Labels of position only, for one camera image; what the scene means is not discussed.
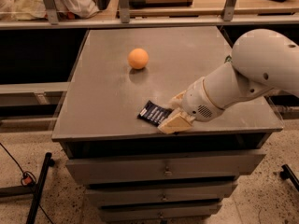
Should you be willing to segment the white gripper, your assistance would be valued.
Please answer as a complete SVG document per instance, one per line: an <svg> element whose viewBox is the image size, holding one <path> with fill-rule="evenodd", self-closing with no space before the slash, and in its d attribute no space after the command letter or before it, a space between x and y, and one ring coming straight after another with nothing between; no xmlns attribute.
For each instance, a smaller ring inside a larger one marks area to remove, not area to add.
<svg viewBox="0 0 299 224"><path fill-rule="evenodd" d="M203 77L190 85L186 91L172 97L169 106L175 110L158 126L158 129L166 134L187 131L195 120L207 122L223 113L223 110L208 98Z"/></svg>

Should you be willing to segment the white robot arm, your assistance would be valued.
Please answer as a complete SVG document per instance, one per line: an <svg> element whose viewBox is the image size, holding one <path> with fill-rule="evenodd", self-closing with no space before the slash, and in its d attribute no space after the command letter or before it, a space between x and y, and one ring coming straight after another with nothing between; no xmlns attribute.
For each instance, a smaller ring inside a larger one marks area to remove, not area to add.
<svg viewBox="0 0 299 224"><path fill-rule="evenodd" d="M173 111L158 129L188 131L196 121L213 120L271 90L299 96L299 45L272 30L251 30L235 41L223 65L170 100Z"/></svg>

